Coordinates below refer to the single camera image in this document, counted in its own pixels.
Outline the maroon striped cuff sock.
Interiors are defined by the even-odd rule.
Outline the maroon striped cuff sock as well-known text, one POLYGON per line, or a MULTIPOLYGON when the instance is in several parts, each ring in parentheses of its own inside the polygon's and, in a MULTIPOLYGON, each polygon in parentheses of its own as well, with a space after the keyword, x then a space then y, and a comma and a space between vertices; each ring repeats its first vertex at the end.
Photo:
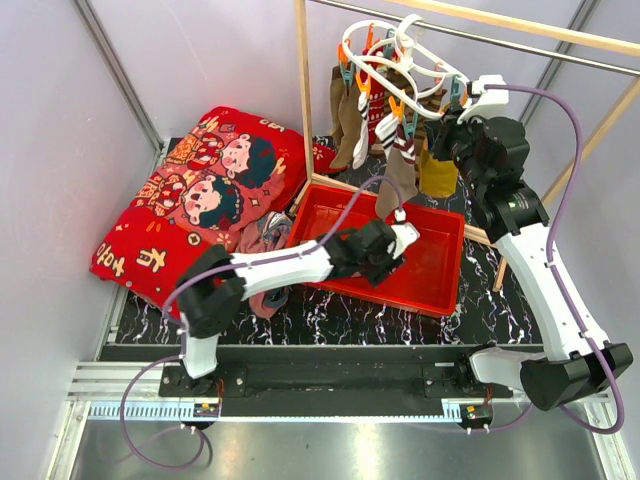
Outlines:
POLYGON ((394 144, 385 156, 384 176, 391 179, 396 188, 386 181, 380 184, 375 211, 381 219, 386 219, 393 210, 417 195, 414 140, 407 137, 401 124, 398 125, 394 144))

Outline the red christmas sock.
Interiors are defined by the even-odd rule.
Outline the red christmas sock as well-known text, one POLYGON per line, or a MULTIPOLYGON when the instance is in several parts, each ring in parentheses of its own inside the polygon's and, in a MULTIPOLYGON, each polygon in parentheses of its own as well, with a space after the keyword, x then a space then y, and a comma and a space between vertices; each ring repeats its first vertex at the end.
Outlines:
POLYGON ((381 146, 375 130, 380 121, 387 115, 385 107, 387 103, 388 92, 386 90, 380 90, 379 92, 373 93, 369 98, 368 153, 373 156, 380 156, 383 154, 383 147, 381 146))

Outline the white sock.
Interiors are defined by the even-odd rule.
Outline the white sock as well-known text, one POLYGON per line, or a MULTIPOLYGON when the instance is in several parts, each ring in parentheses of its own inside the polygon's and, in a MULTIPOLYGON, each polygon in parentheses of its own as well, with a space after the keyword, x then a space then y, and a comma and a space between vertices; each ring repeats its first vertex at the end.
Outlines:
POLYGON ((375 134, 385 155, 389 154, 394 144, 398 125, 398 117, 394 113, 389 113, 380 120, 375 128, 375 134))
POLYGON ((353 149, 353 169, 359 169, 365 162, 369 148, 369 100, 365 93, 361 93, 357 103, 361 116, 359 138, 353 149))

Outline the tan sock brown cuff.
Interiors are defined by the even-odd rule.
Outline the tan sock brown cuff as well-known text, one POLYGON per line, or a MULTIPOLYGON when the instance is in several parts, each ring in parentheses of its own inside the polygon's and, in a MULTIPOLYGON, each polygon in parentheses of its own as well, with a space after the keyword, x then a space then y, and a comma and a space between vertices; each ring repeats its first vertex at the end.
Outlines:
POLYGON ((339 148, 343 130, 339 119, 339 107, 343 99, 345 85, 341 78, 332 79, 329 87, 329 107, 331 116, 330 137, 336 149, 339 148))
POLYGON ((337 152, 330 164, 334 170, 346 168, 353 160, 354 147, 360 139, 362 117, 358 109, 360 92, 353 87, 343 96, 338 108, 338 120, 342 136, 337 143, 337 152))

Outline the white round clip hanger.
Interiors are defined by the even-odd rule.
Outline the white round clip hanger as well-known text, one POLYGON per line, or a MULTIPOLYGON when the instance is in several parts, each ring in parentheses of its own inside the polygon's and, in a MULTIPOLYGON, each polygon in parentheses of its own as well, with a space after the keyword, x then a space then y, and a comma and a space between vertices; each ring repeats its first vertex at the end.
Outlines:
POLYGON ((454 95, 454 99, 459 101, 464 110, 470 109, 473 100, 464 93, 464 89, 470 82, 469 78, 409 36, 408 29, 421 20, 419 15, 411 14, 402 19, 397 27, 381 20, 355 22, 342 34, 340 42, 342 52, 359 70, 364 71, 406 107, 427 120, 438 120, 444 112, 430 111, 423 107, 419 100, 435 94, 445 86, 447 81, 453 81, 459 87, 460 93, 454 95), (351 47, 350 37, 357 30, 369 27, 390 30, 391 36, 371 44, 367 47, 365 54, 358 54, 351 47), (409 96, 387 80, 376 70, 376 65, 386 66, 399 73, 413 88, 413 95, 409 96))

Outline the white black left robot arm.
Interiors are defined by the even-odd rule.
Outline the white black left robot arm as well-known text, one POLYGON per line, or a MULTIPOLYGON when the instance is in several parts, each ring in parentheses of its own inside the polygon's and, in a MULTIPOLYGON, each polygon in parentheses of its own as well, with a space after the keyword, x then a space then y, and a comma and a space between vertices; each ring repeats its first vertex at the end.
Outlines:
POLYGON ((179 280, 171 298, 186 329, 181 384, 196 396, 215 386, 216 349, 241 304, 250 297, 302 283, 362 277, 382 284, 406 261, 420 234, 407 222, 374 219, 359 229, 330 232, 295 247, 230 254, 209 249, 179 280))

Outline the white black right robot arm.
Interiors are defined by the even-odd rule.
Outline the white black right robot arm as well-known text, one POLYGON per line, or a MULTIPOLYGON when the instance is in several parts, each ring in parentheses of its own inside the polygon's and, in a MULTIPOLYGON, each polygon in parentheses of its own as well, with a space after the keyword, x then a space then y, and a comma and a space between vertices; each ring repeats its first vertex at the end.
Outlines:
POLYGON ((549 216, 522 175, 530 152, 524 126, 513 119, 457 115, 426 124, 432 157, 450 160, 466 183, 472 215, 506 260, 534 314, 543 352, 486 347, 454 371, 454 384, 476 396, 489 383, 523 391, 548 411, 610 387, 633 363, 625 343, 613 343, 590 316, 555 245, 549 216))

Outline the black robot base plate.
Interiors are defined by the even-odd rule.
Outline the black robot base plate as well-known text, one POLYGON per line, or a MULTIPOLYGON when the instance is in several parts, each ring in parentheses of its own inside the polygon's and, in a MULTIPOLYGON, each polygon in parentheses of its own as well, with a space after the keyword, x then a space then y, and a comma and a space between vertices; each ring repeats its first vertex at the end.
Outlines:
POLYGON ((162 397, 249 398, 263 392, 396 391, 426 398, 508 398, 505 387, 471 378, 464 346, 231 346, 213 372, 197 377, 182 363, 162 370, 162 397))

